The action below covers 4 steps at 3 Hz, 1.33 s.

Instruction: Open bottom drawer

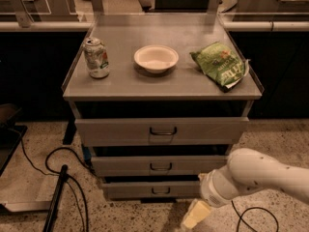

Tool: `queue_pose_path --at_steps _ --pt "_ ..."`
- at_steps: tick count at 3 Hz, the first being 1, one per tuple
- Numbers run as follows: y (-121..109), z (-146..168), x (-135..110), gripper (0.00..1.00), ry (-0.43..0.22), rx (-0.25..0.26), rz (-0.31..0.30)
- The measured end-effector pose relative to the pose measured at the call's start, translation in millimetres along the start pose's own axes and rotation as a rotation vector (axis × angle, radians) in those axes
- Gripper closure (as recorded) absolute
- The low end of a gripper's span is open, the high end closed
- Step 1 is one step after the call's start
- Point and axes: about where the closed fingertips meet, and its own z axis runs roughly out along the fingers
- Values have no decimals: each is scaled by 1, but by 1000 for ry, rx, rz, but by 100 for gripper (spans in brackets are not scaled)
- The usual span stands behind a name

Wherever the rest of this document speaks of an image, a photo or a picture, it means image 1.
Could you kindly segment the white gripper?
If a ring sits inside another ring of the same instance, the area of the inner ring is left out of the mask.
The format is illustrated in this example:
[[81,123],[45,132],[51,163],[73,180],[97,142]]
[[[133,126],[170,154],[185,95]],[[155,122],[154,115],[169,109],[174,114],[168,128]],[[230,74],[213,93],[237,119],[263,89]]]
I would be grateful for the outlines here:
[[199,180],[200,195],[205,201],[194,199],[191,202],[181,222],[182,230],[192,230],[211,213],[211,206],[225,206],[239,195],[238,185],[226,166],[209,173],[201,173]]

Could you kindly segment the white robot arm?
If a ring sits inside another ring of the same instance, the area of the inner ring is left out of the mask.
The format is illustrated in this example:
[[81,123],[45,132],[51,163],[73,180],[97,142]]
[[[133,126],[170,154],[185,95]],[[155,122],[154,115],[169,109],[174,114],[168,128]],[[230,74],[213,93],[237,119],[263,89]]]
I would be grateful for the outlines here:
[[226,164],[210,173],[201,173],[200,198],[194,199],[183,217],[182,232],[191,230],[211,212],[234,198],[277,189],[309,203],[309,170],[291,166],[258,151],[240,148],[233,151]]

